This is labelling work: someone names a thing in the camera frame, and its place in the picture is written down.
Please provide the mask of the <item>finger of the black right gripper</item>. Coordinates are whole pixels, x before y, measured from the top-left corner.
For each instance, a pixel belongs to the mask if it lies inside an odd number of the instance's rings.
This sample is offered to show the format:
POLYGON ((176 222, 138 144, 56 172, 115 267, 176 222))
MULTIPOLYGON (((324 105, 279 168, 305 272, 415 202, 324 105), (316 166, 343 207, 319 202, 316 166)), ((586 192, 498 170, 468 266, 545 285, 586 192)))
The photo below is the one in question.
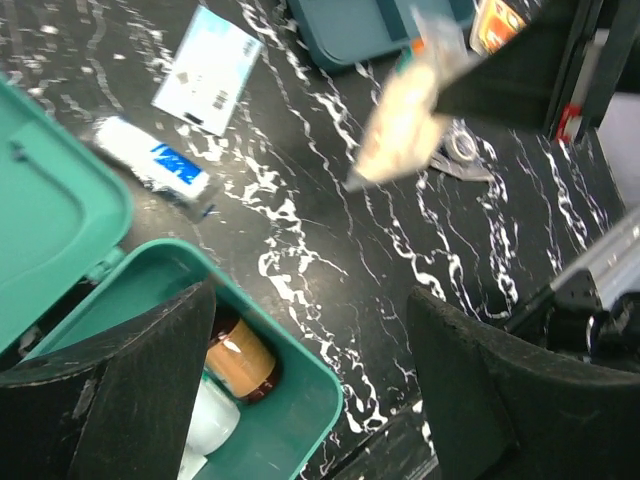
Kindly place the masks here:
POLYGON ((435 111, 512 129, 557 130, 589 10, 588 1, 543 2, 524 29, 440 90, 435 111))

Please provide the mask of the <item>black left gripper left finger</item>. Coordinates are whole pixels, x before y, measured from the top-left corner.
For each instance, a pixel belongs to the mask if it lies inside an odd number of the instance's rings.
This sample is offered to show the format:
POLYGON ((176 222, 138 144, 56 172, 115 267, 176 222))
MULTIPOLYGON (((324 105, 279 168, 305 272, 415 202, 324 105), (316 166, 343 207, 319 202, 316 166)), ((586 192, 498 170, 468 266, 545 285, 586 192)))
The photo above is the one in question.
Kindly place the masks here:
POLYGON ((176 478, 214 313, 206 279, 3 371, 2 478, 176 478))

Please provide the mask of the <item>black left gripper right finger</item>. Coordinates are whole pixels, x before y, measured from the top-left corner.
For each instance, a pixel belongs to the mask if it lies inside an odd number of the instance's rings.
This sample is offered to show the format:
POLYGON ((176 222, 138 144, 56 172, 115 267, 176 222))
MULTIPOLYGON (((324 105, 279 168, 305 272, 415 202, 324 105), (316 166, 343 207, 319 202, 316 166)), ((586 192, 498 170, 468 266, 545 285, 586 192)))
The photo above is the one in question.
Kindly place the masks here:
POLYGON ((638 478, 638 374, 532 345, 420 286, 406 318, 443 478, 638 478))

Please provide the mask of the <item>white plastic bottle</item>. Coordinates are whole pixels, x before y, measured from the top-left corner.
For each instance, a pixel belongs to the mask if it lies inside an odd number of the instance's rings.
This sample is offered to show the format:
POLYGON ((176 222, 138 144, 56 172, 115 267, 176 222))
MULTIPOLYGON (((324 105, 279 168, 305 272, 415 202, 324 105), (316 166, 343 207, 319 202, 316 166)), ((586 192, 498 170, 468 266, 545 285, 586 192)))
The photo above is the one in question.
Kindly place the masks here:
POLYGON ((195 397, 177 479, 194 479, 207 463, 207 456, 218 450, 234 433, 240 417, 236 403, 203 373, 195 397))

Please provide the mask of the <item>bag of cotton balls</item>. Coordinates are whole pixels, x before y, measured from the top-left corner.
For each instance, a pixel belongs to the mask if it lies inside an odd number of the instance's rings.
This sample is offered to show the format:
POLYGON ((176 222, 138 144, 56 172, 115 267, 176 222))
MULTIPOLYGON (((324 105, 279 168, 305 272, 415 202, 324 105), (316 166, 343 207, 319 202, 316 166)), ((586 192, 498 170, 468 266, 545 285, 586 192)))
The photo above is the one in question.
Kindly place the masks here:
POLYGON ((440 90, 471 65, 462 29, 445 17, 412 17, 419 37, 389 74, 343 186, 381 185, 430 167, 455 121, 435 111, 440 90))

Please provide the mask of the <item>brown medicine bottle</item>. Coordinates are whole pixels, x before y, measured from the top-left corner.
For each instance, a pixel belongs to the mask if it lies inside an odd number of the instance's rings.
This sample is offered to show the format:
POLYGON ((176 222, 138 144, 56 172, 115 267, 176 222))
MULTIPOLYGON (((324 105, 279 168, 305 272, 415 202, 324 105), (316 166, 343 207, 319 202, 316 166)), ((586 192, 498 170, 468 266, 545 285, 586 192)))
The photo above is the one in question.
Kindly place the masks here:
POLYGON ((255 404, 278 385, 277 357, 234 309, 216 310, 205 358, 206 367, 238 400, 255 404))

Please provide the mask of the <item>teal divider tray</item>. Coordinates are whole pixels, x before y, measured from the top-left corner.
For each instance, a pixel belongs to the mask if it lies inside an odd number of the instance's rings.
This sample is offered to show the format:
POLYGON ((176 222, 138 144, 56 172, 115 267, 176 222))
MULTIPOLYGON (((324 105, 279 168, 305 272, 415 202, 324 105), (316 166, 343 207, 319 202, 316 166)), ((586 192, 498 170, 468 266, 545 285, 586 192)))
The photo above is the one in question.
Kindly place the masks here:
POLYGON ((419 36, 413 7, 464 29, 475 15, 468 0, 289 0, 287 5, 313 63, 327 72, 408 47, 419 36))

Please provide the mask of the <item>bandage roll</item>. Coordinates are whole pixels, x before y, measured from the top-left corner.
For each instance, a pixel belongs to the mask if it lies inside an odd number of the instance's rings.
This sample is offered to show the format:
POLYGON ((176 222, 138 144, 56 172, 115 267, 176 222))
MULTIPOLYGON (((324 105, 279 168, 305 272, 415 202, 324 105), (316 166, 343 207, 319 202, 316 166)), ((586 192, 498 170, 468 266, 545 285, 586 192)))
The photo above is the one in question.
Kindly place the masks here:
POLYGON ((148 190, 165 195, 195 221, 215 208, 217 185, 210 174, 169 144, 119 115, 100 116, 88 143, 129 170, 148 190))

